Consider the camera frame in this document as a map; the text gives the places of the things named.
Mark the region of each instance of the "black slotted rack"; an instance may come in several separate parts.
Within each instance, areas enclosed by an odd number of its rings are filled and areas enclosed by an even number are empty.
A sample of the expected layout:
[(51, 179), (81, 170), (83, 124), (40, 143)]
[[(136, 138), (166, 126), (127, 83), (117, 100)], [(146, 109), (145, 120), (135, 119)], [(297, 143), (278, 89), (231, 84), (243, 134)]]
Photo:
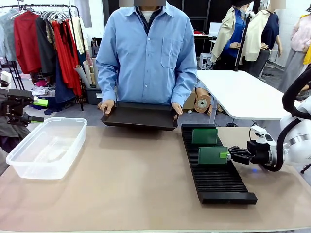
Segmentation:
[[(195, 187), (202, 204), (243, 204), (255, 205), (257, 197), (248, 192), (231, 160), (226, 165), (202, 165), (198, 163), (199, 147), (208, 145), (192, 144), (192, 130), (215, 128), (214, 125), (182, 125), (182, 137), (187, 151)], [(222, 146), (218, 138), (217, 145)]]

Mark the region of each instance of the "clear plastic container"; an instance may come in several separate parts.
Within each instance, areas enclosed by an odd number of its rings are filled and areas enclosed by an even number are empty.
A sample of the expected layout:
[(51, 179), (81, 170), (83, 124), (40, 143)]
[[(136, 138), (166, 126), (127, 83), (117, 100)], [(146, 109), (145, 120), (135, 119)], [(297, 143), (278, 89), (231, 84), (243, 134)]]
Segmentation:
[(47, 119), (12, 150), (6, 162), (21, 178), (59, 180), (77, 157), (86, 126), (85, 119)]

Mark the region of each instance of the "shirt pocket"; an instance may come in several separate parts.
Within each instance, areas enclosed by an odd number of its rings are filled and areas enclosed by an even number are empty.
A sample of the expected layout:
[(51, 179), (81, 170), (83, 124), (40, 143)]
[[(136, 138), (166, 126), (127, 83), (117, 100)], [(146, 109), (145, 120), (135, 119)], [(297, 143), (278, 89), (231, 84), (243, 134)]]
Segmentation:
[(163, 38), (161, 64), (163, 67), (175, 69), (182, 42)]

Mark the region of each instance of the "pink garment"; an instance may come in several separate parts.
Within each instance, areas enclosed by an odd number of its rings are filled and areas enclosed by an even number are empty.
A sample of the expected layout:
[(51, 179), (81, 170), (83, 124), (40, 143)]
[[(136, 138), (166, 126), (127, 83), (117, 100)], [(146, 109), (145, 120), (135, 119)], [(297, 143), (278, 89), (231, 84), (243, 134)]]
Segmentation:
[(294, 27), (291, 36), (291, 47), (297, 52), (303, 52), (304, 46), (309, 48), (311, 43), (311, 16), (305, 16)]
[(41, 87), (41, 86), (45, 87), (47, 85), (47, 81), (42, 79), (42, 80), (39, 80), (35, 85), (38, 87)]

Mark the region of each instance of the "red dress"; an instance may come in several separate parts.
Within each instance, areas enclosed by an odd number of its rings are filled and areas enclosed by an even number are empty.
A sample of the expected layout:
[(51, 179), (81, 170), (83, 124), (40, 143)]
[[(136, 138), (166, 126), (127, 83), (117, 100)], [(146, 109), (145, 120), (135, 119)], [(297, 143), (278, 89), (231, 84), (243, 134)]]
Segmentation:
[(30, 11), (14, 19), (16, 58), (24, 74), (41, 69), (35, 20), (39, 17)]
[(52, 23), (55, 32), (56, 49), (62, 69), (64, 83), (73, 89), (76, 96), (81, 96), (80, 76), (74, 70), (79, 64), (76, 45), (70, 31), (69, 22)]

